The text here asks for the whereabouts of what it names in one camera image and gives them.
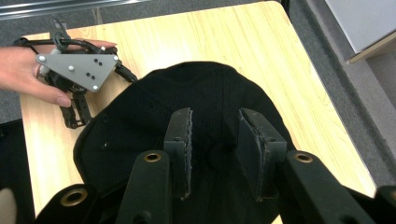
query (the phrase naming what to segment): gray carpet floor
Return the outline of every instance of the gray carpet floor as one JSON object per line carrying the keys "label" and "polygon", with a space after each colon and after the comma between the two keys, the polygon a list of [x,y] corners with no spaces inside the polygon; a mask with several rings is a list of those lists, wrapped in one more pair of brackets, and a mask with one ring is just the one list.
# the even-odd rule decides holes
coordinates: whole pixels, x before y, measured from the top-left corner
{"label": "gray carpet floor", "polygon": [[[154,0],[121,7],[103,7],[100,9],[100,14],[103,23],[108,23],[251,2],[258,1]],[[60,13],[57,14],[57,17],[66,20],[68,28],[95,25],[97,23],[92,10]],[[338,62],[328,42],[329,40],[322,33],[306,0],[290,1],[290,19],[376,184],[396,184],[396,174],[394,172],[396,165],[394,159],[389,156],[389,147],[384,143],[381,134],[373,124],[372,118],[362,105],[359,96],[348,79],[345,70]],[[7,46],[21,35],[47,32],[53,27],[53,22],[50,15],[45,15],[0,21],[0,27],[0,45]],[[0,91],[0,123],[20,118],[21,110],[18,94]]]}

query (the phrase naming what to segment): metal bracket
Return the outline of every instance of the metal bracket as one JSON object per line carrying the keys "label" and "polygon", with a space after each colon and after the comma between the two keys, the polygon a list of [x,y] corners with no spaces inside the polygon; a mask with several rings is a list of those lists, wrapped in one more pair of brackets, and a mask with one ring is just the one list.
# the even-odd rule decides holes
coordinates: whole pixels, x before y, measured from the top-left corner
{"label": "metal bracket", "polygon": [[36,61],[79,86],[99,91],[119,58],[98,54],[38,54]]}

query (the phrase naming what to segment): wooden table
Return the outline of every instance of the wooden table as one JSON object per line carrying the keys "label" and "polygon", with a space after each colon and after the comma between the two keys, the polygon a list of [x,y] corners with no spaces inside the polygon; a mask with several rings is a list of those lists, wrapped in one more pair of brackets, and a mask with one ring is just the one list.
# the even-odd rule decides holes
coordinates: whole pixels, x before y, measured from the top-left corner
{"label": "wooden table", "polygon": [[[297,148],[317,155],[342,184],[374,194],[374,182],[280,4],[222,7],[68,33],[118,43],[120,59],[139,78],[186,61],[231,65],[275,102]],[[127,86],[121,77],[112,75],[98,93],[88,94],[92,114]],[[82,129],[65,128],[58,106],[28,95],[21,96],[21,109],[38,213],[59,190],[82,182],[72,159]]]}

